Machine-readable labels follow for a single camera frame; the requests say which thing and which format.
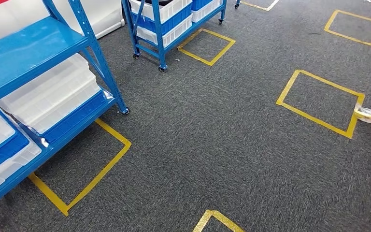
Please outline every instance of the gray carpet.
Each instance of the gray carpet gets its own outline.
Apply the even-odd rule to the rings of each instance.
[[[0,200],[0,232],[191,232],[207,209],[247,232],[371,232],[371,125],[358,122],[348,139],[275,104],[304,69],[365,93],[371,108],[371,46],[323,31],[335,9],[371,18],[371,3],[233,5],[222,25],[203,26],[236,40],[212,67],[172,50],[160,73],[156,59],[132,58],[127,27],[100,39],[131,109],[101,119],[132,147],[68,217],[24,180]],[[332,29],[371,41],[371,23],[337,19]],[[224,46],[196,39],[187,49],[201,57]],[[341,129],[355,101],[305,75],[286,97]],[[68,203],[121,147],[93,124],[37,174]],[[230,230],[212,218],[204,232],[214,231]]]

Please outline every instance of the white wall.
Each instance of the white wall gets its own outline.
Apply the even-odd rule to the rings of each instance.
[[[101,37],[124,26],[121,0],[81,0],[90,24]],[[67,0],[54,3],[69,26],[81,32]],[[42,0],[9,0],[0,4],[0,38],[49,16]]]

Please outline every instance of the blue shelf board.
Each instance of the blue shelf board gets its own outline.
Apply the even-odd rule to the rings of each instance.
[[[199,27],[201,27],[202,24],[204,24],[205,22],[207,22],[210,18],[214,17],[216,14],[218,14],[219,12],[221,12],[223,9],[225,9],[225,5],[221,5],[219,7],[217,7],[217,9],[213,10],[211,13],[209,13],[208,15],[206,15],[204,18],[202,18],[200,21],[198,21],[197,23],[192,23],[191,27],[189,29],[187,29],[185,32],[183,32],[183,34],[178,37],[177,39],[175,39],[171,44],[169,44],[167,47],[164,48],[164,53],[168,53],[171,49],[173,49],[173,47],[177,46],[177,44],[179,44],[181,41],[185,40],[191,33],[195,32]],[[151,41],[148,41],[148,40],[145,40],[139,36],[137,36],[137,39],[138,40],[141,40],[141,41],[144,41],[150,45],[152,45],[153,47],[155,48],[158,48],[158,46],[156,44],[154,44],[153,42]],[[137,48],[151,54],[152,56],[154,57],[157,57],[158,58],[158,55],[156,56],[156,53],[151,53],[149,49],[145,49],[145,47],[143,46],[136,46]]]
[[[72,140],[76,135],[83,131],[88,125],[90,125],[96,118],[102,115],[106,110],[108,110],[113,104],[116,104],[116,99],[112,97],[110,93],[105,91],[106,102],[102,107],[99,107],[94,113],[82,120],[78,125],[70,129],[64,136],[56,140],[53,144],[49,144],[45,147],[41,143],[40,137],[37,137],[30,130],[24,130],[28,135],[39,145],[42,149],[42,153],[34,158],[26,166],[23,166],[18,171],[16,171],[12,176],[5,180],[5,182],[0,185],[0,198],[6,193],[17,186],[23,179],[25,179],[29,174],[38,169],[42,164],[44,164],[49,158],[51,158],[56,152],[58,152],[64,145],[66,145],[70,140]]]
[[[0,99],[88,46],[52,17],[0,39]]]

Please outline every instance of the yellow floor tape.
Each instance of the yellow floor tape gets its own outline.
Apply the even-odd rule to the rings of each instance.
[[[342,87],[342,86],[337,85],[337,84],[335,84],[333,82],[330,82],[328,80],[325,80],[325,79],[323,79],[323,78],[321,78],[319,76],[313,75],[312,73],[307,72],[305,70],[295,70],[294,74],[292,74],[292,76],[289,79],[288,83],[286,84],[284,90],[282,91],[281,95],[279,96],[278,100],[276,101],[276,104],[277,105],[281,105],[281,106],[285,107],[288,110],[291,110],[291,111],[293,111],[293,112],[295,112],[295,113],[297,113],[297,114],[299,114],[299,115],[301,115],[301,116],[303,116],[303,117],[305,117],[305,118],[307,118],[307,119],[309,119],[309,120],[311,120],[313,122],[316,122],[317,124],[320,124],[320,125],[328,128],[328,129],[330,129],[330,130],[332,130],[332,131],[334,131],[334,132],[336,132],[338,134],[341,134],[341,135],[343,135],[343,136],[351,139],[352,138],[352,135],[353,135],[353,131],[354,131],[355,126],[356,126],[356,122],[357,122],[357,117],[356,117],[355,114],[352,114],[352,117],[351,117],[351,120],[349,122],[349,125],[348,125],[347,130],[346,131],[343,131],[343,130],[337,128],[337,127],[334,127],[333,125],[331,125],[331,124],[329,124],[327,122],[324,122],[324,121],[322,121],[322,120],[320,120],[320,119],[318,119],[316,117],[313,117],[313,116],[311,116],[311,115],[309,115],[309,114],[307,114],[307,113],[305,113],[305,112],[303,112],[303,111],[301,111],[301,110],[299,110],[299,109],[297,109],[297,108],[295,108],[293,106],[290,106],[290,105],[288,105],[288,104],[286,104],[284,102],[284,99],[285,99],[287,93],[291,89],[292,85],[294,84],[295,80],[297,79],[297,77],[298,77],[298,75],[300,73],[305,74],[305,75],[307,75],[309,77],[312,77],[312,78],[314,78],[314,79],[316,79],[318,81],[321,81],[321,82],[323,82],[323,83],[325,83],[327,85],[330,85],[332,87],[338,88],[340,90],[343,90],[345,92],[348,92],[350,94],[353,94],[353,95],[357,96],[357,102],[356,103],[359,104],[359,105],[362,105],[363,100],[365,99],[365,94],[358,93],[358,92],[355,92],[355,91],[350,90],[348,88]]]
[[[212,35],[214,35],[214,36],[217,36],[217,37],[220,37],[221,39],[224,39],[224,40],[226,40],[226,41],[229,41],[229,43],[227,44],[227,46],[223,49],[223,50],[221,50],[221,52],[220,53],[218,53],[212,60],[210,60],[210,61],[208,61],[208,60],[206,60],[206,59],[203,59],[203,58],[201,58],[201,57],[199,57],[199,56],[197,56],[197,55],[195,55],[195,54],[192,54],[191,52],[188,52],[188,51],[185,51],[184,49],[183,49],[183,47],[188,43],[188,42],[190,42],[191,40],[193,40],[200,32],[202,32],[202,31],[205,31],[205,32],[207,32],[207,33],[209,33],[209,34],[212,34]],[[212,66],[212,65],[214,65],[233,45],[234,45],[234,43],[235,43],[235,40],[233,40],[233,39],[230,39],[230,38],[228,38],[228,37],[226,37],[226,36],[224,36],[224,35],[220,35],[220,34],[218,34],[218,33],[216,33],[216,32],[213,32],[213,31],[210,31],[210,30],[207,30],[207,29],[202,29],[202,28],[200,28],[200,29],[198,29],[194,34],[192,34],[192,35],[190,35],[186,40],[184,40],[178,47],[177,47],[177,49],[178,49],[178,51],[180,51],[180,52],[182,52],[182,53],[184,53],[184,54],[186,54],[186,55],[188,55],[188,56],[191,56],[192,58],[194,58],[194,59],[197,59],[197,60],[199,60],[199,61],[201,61],[201,62],[203,62],[204,64],[207,64],[207,65],[210,65],[210,66]]]
[[[68,210],[75,206],[80,200],[82,200],[99,181],[110,171],[111,168],[123,157],[127,150],[131,146],[131,142],[107,125],[100,119],[96,119],[95,122],[99,124],[103,129],[109,132],[114,138],[124,144],[124,147],[117,155],[104,167],[99,174],[77,195],[75,199],[69,205],[66,205],[41,179],[39,179],[35,173],[29,175],[29,179],[38,187],[38,189],[65,215],[68,216]]]
[[[345,15],[347,14],[347,15],[350,15],[350,16],[353,16],[353,17],[357,17],[357,18],[361,18],[361,19],[365,19],[365,20],[371,21],[371,18],[367,18],[367,17],[364,17],[364,16],[356,15],[356,14],[349,13],[349,12],[346,12],[346,11],[335,10],[333,12],[332,16],[330,17],[330,19],[328,20],[327,24],[325,25],[324,31],[329,32],[329,33],[334,34],[334,35],[337,35],[337,36],[341,36],[341,37],[347,38],[349,40],[352,40],[352,41],[355,41],[355,42],[358,42],[358,43],[361,43],[361,44],[363,43],[363,44],[366,44],[366,45],[371,46],[371,43],[369,43],[369,42],[362,41],[362,40],[359,40],[357,38],[353,38],[353,37],[350,37],[350,36],[347,36],[347,35],[343,35],[343,34],[340,34],[340,33],[337,33],[335,31],[330,30],[329,28],[332,25],[333,20],[335,19],[336,15],[338,13],[345,14]]]
[[[210,220],[211,216],[219,220],[225,226],[227,226],[233,232],[244,232],[237,224],[232,222],[226,216],[221,214],[216,210],[206,210],[205,213],[202,215],[201,219],[198,221],[197,225],[193,229],[193,232],[202,232],[204,227],[207,225],[207,222]]]

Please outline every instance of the shelf post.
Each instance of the shelf post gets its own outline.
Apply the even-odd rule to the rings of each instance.
[[[130,32],[131,44],[133,46],[134,55],[140,55],[140,49],[136,47],[139,44],[139,39],[137,38],[137,31],[134,30],[133,18],[131,16],[131,9],[128,7],[128,0],[122,0],[124,14],[126,15],[126,23],[128,30]]]
[[[166,70],[166,53],[164,52],[163,34],[161,33],[160,8],[158,7],[158,0],[151,0],[154,15],[154,24],[156,26],[157,35],[157,49],[160,60],[160,70]]]
[[[224,8],[221,11],[221,18],[220,18],[221,21],[223,21],[224,18],[225,18],[226,5],[227,5],[227,0],[223,0],[223,6],[224,6]]]

